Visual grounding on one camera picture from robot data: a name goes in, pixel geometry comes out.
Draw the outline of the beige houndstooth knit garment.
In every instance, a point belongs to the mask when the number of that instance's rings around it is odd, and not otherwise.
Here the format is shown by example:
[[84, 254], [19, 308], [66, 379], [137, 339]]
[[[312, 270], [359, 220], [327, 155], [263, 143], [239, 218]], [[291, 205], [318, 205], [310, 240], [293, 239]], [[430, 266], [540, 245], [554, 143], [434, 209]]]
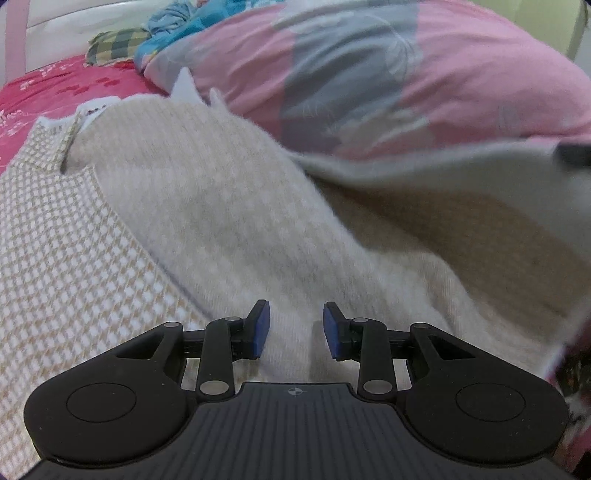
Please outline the beige houndstooth knit garment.
[[351, 381], [322, 305], [431, 323], [544, 375], [590, 319], [590, 169], [555, 144], [353, 161], [296, 153], [204, 102], [108, 97], [38, 119], [1, 177], [1, 471], [38, 460], [43, 381], [154, 326], [270, 302], [240, 381]]

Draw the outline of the blue patterned cloth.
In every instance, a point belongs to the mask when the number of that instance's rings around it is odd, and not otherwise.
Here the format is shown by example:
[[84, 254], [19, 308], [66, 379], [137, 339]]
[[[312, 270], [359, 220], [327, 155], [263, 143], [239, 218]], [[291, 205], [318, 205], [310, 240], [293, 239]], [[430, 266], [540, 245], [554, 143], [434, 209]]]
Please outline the blue patterned cloth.
[[207, 30], [249, 10], [281, 4], [277, 0], [172, 1], [152, 14], [142, 25], [148, 38], [133, 56], [135, 70], [142, 74], [149, 61], [163, 49], [188, 35]]

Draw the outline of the red floral bed sheet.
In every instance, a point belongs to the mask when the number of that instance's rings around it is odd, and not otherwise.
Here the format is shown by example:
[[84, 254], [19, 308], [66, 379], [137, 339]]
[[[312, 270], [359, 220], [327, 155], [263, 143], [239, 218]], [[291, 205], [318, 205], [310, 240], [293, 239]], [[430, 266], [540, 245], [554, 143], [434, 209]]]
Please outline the red floral bed sheet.
[[89, 66], [82, 56], [75, 56], [29, 72], [1, 89], [1, 169], [6, 169], [40, 116], [62, 118], [93, 99], [160, 92], [137, 74], [130, 60]]

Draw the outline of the pink white headboard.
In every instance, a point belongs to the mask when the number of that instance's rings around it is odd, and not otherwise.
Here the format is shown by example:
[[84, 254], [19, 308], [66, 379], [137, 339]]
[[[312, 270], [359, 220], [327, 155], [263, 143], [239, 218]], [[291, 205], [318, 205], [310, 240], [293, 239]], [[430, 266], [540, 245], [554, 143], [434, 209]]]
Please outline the pink white headboard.
[[1, 83], [82, 55], [95, 35], [137, 27], [161, 0], [12, 0], [1, 3]]

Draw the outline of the green checkered pillow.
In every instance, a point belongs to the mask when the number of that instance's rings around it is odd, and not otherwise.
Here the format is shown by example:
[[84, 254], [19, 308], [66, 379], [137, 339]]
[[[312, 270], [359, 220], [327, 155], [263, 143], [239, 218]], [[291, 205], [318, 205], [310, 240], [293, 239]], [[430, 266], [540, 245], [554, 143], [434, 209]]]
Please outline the green checkered pillow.
[[90, 66], [106, 66], [130, 60], [137, 48], [150, 37], [142, 28], [101, 32], [88, 42], [85, 63]]

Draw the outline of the pink grey floral quilt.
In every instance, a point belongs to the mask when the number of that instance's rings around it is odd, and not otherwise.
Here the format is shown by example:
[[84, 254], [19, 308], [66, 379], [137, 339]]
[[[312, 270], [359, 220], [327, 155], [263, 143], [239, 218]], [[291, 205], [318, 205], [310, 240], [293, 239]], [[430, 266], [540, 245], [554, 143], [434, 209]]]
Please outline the pink grey floral quilt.
[[590, 80], [468, 1], [211, 1], [137, 50], [187, 70], [287, 149], [370, 160], [497, 140], [590, 139]]

